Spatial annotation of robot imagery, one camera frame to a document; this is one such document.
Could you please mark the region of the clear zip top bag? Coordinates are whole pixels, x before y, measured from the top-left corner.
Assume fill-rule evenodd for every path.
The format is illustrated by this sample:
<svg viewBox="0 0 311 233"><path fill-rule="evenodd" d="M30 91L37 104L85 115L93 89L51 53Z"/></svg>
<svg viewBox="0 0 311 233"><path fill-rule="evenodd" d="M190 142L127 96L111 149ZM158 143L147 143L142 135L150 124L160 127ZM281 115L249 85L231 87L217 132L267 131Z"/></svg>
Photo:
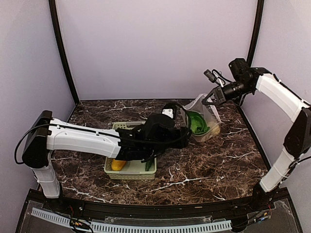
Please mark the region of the clear zip top bag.
<svg viewBox="0 0 311 233"><path fill-rule="evenodd" d="M222 123L214 105L203 105L202 100L207 94L199 94L197 98L184 105L191 118L192 137L198 143L203 143L216 137Z"/></svg>

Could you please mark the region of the green white bok choy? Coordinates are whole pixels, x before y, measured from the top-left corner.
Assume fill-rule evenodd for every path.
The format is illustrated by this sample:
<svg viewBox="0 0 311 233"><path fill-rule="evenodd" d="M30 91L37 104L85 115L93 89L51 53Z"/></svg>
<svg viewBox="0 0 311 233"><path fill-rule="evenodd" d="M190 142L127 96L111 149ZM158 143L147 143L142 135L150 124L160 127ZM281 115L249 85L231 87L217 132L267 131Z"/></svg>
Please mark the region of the green white bok choy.
<svg viewBox="0 0 311 233"><path fill-rule="evenodd" d="M190 128L194 135L204 135L208 132L209 127L207 126L204 117L200 113L189 111L188 116L191 120Z"/></svg>

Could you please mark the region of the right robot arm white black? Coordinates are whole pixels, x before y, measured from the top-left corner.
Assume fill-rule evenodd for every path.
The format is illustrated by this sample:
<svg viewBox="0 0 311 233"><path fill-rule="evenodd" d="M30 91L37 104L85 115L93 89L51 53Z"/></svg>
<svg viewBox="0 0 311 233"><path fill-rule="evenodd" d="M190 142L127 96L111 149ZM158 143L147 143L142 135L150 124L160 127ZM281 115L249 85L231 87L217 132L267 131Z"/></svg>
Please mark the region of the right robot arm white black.
<svg viewBox="0 0 311 233"><path fill-rule="evenodd" d="M252 196L248 199L248 207L257 211L269 201L277 187L289 178L303 161L302 156L310 149L311 105L263 67L251 67L243 58L234 59L228 66L234 81L212 89L202 100L203 105L221 105L229 100L241 105L246 95L258 91L279 107L292 122L280 156L267 174L255 184Z"/></svg>

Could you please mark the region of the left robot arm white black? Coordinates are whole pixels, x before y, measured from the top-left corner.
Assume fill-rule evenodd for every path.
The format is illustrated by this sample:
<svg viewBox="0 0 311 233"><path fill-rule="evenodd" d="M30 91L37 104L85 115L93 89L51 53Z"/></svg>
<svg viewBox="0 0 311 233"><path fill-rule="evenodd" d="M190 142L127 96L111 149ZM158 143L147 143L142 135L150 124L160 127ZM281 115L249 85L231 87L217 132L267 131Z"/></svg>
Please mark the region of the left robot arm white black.
<svg viewBox="0 0 311 233"><path fill-rule="evenodd" d="M61 195L61 184L52 166L54 150L70 150L101 155L121 161L148 162L167 149L182 149L189 143L190 123L177 128L165 114L152 114L132 129L95 129L63 122L43 111L33 126L21 137L14 153L25 143L21 161L28 166L40 184L43 194L57 211L69 207Z"/></svg>

